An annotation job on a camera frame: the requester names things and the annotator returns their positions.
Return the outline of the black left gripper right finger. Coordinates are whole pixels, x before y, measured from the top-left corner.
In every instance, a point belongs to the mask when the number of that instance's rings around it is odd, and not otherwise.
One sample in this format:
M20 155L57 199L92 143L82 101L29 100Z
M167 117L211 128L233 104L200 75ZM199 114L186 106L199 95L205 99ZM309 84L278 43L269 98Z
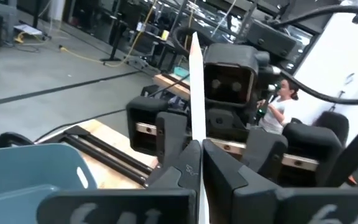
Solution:
M203 141L203 169L213 223L273 224L278 185Z

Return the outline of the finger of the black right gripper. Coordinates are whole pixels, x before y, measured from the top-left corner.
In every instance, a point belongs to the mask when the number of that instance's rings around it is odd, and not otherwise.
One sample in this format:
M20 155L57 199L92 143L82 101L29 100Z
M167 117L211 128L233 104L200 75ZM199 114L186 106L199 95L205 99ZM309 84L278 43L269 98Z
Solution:
M160 112L156 119L157 158L163 168L170 166L183 150L187 140L185 115Z
M277 182L287 149L288 141L281 134L251 129L241 162L266 179Z

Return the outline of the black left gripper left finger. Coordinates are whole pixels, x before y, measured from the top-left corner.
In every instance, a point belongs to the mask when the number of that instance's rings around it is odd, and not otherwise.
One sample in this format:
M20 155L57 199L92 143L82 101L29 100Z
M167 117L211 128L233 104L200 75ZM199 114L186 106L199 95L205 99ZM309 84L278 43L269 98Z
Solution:
M182 188L192 191L199 199L201 182L202 150L197 140L192 140L168 167L164 168L154 179L149 188Z

